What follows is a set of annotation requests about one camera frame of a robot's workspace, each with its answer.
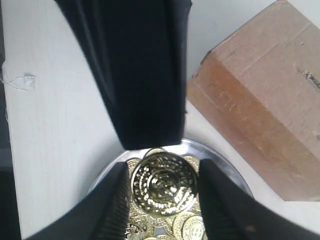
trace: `white surface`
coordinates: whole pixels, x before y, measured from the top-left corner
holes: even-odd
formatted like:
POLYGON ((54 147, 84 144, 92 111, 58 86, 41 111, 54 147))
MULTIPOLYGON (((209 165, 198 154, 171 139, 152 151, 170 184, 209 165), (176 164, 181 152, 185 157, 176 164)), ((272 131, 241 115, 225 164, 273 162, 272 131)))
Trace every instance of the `white surface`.
MULTIPOLYGON (((208 50, 271 0, 194 0, 188 75, 208 50)), ((318 0, 294 0, 320 25, 318 0)), ((103 166, 123 149, 88 64, 53 0, 2 0, 9 78, 36 75, 35 91, 5 87, 22 237, 61 217, 86 194, 103 166)), ((186 136, 222 153, 242 173, 257 200, 320 232, 320 205, 284 202, 188 103, 186 136)))

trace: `metal dish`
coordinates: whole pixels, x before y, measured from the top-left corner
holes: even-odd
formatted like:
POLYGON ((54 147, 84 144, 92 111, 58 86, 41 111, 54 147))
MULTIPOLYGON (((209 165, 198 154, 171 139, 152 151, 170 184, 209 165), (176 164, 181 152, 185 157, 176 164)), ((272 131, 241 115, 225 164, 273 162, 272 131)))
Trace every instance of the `metal dish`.
MULTIPOLYGON (((165 150, 171 153, 175 153, 178 155, 185 155, 190 154, 195 156, 198 159, 212 159, 215 164, 236 184, 238 185, 243 191, 248 193, 251 197, 253 194, 247 185, 244 178, 238 172, 238 170, 221 154, 213 150, 212 148, 204 145, 201 142, 184 138, 180 145, 172 145, 172 146, 164 146, 165 150)), ((142 159, 146 152, 149 149, 142 149, 142 150, 134 150, 134 151, 125 151, 116 159, 111 161, 108 165, 106 165, 103 170, 99 173, 93 184, 89 189, 89 193, 99 184, 99 182, 108 174, 110 169, 115 165, 117 162, 125 162, 128 159, 132 158, 139 158, 142 159)))

